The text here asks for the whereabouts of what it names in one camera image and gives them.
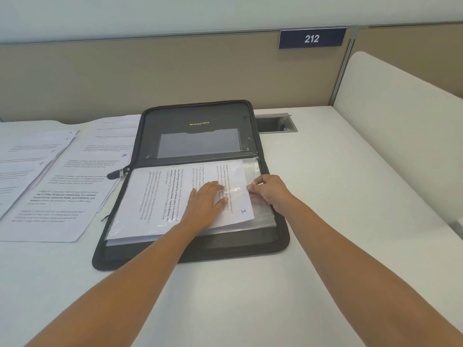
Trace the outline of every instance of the desk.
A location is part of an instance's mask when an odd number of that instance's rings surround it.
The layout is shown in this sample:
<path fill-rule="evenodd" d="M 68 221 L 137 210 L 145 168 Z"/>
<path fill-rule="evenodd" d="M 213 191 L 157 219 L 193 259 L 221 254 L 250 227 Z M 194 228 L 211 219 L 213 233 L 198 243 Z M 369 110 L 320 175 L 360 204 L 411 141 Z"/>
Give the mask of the desk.
<path fill-rule="evenodd" d="M 292 115 L 299 132 L 261 135 L 271 173 L 463 331 L 463 241 L 332 107 L 256 114 L 280 112 Z M 40 124 L 0 123 L 0 143 Z M 0 242 L 0 345 L 25 344 L 108 275 L 91 258 L 116 195 L 76 243 Z M 134 343 L 152 345 L 362 342 L 291 233 L 280 254 L 178 265 Z"/>

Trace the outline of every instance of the left hand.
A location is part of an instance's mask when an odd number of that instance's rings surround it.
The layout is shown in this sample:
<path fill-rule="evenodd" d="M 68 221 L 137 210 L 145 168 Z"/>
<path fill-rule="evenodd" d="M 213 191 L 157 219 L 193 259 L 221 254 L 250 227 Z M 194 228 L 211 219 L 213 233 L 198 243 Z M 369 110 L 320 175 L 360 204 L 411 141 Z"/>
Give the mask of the left hand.
<path fill-rule="evenodd" d="M 228 202 L 228 198 L 224 197 L 219 199 L 214 206 L 215 195 L 223 189 L 224 187 L 219 185 L 218 181 L 209 181 L 198 191 L 193 189 L 180 224 L 186 225 L 196 233 L 210 227 Z"/>

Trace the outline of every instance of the right arm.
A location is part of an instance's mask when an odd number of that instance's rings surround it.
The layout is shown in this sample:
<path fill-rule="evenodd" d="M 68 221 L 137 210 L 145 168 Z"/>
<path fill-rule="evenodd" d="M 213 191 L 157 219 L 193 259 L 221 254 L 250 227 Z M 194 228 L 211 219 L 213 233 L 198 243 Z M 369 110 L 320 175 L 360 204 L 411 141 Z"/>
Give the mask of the right arm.
<path fill-rule="evenodd" d="M 366 346 L 463 346 L 463 334 L 405 281 L 329 226 L 277 175 L 248 186 L 283 215 Z"/>

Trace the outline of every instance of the white number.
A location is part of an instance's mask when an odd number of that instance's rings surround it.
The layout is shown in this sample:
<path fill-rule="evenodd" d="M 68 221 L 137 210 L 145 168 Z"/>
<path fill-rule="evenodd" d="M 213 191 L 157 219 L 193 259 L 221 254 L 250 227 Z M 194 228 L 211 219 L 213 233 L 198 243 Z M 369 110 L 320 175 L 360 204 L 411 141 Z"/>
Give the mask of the white number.
<path fill-rule="evenodd" d="M 306 40 L 304 42 L 318 42 L 320 39 L 320 35 L 306 35 Z"/>

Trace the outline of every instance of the forearm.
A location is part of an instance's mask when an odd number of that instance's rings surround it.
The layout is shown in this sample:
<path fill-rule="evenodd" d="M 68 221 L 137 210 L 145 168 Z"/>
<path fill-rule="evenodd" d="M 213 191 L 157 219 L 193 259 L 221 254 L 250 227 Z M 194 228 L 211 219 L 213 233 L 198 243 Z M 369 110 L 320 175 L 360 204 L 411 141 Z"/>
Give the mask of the forearm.
<path fill-rule="evenodd" d="M 195 231 L 179 224 L 69 306 L 28 347 L 130 346 Z"/>
<path fill-rule="evenodd" d="M 293 198 L 283 215 L 367 346 L 453 346 L 460 332 L 407 283 Z"/>

